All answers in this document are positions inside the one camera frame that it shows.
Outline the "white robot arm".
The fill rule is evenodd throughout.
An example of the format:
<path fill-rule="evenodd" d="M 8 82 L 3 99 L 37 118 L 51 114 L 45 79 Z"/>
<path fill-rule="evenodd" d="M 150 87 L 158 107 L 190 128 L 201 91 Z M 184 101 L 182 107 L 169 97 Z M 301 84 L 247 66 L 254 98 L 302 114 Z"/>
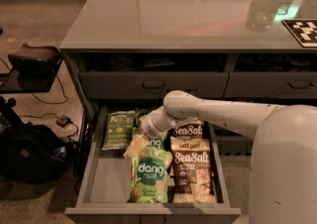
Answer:
<path fill-rule="evenodd" d="M 201 119 L 253 141 L 250 224 L 317 224 L 317 107 L 200 99 L 173 90 L 141 119 L 155 139 Z"/>

